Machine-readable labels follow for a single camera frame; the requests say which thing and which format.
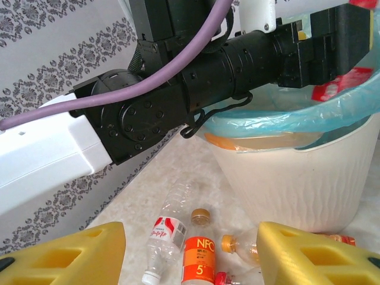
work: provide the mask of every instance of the plastic bag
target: plastic bag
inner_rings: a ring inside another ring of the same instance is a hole
[[[380,12],[377,10],[373,49],[358,65],[370,64],[376,69],[367,82],[342,91],[323,103],[311,100],[312,86],[292,89],[268,84],[252,91],[254,99],[247,106],[211,117],[204,124],[206,132],[224,138],[252,138],[285,132],[323,134],[355,125],[380,112],[379,24]],[[225,100],[209,109],[229,104],[230,100]]]

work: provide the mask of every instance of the plastic bottle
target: plastic bottle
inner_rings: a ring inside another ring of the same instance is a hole
[[[264,284],[260,268],[254,268],[246,273],[234,275],[229,272],[216,274],[215,285],[260,285]]]
[[[158,285],[162,273],[181,257],[192,208],[190,194],[198,185],[178,179],[170,189],[147,242],[148,267],[142,277],[145,285]]]
[[[185,242],[181,285],[214,285],[216,261],[210,213],[205,209],[194,210],[191,224]]]
[[[243,232],[239,236],[224,235],[221,240],[221,250],[230,254],[237,253],[239,257],[252,267],[259,267],[259,255],[256,247],[256,227]],[[355,246],[355,239],[342,235],[323,235],[326,238]]]

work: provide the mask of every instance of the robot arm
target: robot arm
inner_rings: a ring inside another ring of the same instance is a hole
[[[188,125],[181,134],[191,137],[216,112],[206,114],[207,106],[228,98],[239,101],[230,108],[245,105],[252,100],[250,90],[268,83],[291,88],[324,84],[349,72],[369,52],[369,10],[345,4],[316,12],[311,15],[312,38],[304,40],[299,38],[300,22],[275,19],[272,2],[266,3],[272,7],[262,6],[269,11],[261,18],[268,20],[267,26],[255,28],[245,21],[240,35],[214,42],[177,76],[145,95],[61,113],[0,134],[0,194],[16,191],[22,197],[0,199],[0,214],[54,186],[121,164],[177,126]],[[195,36],[213,0],[130,4],[138,35],[130,69],[106,72],[47,104],[119,90],[149,77]]]

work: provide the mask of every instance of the red bottle cap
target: red bottle cap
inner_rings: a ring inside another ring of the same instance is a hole
[[[215,285],[226,285],[227,273],[218,272],[215,277]]]

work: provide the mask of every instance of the screw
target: screw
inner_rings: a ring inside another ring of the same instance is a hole
[[[136,114],[136,110],[135,110],[135,108],[132,108],[132,107],[130,107],[130,108],[128,109],[127,112],[128,112],[128,114],[131,115],[131,116],[134,115],[134,114]]]
[[[132,128],[131,125],[127,125],[127,126],[125,126],[125,128],[124,128],[124,131],[126,131],[126,132],[131,132],[132,130],[133,130],[133,128]]]
[[[161,112],[161,111],[158,111],[157,113],[156,113],[156,117],[157,118],[162,118],[164,116],[164,113],[163,112]]]
[[[114,129],[112,129],[112,130],[109,131],[109,136],[110,137],[115,137],[117,135],[118,135],[118,132],[116,132]]]
[[[140,135],[138,135],[137,139],[139,141],[143,141],[145,139],[145,135],[144,134],[140,134]]]
[[[149,101],[145,101],[144,102],[144,107],[149,109],[150,107],[152,107],[152,103],[150,103]]]

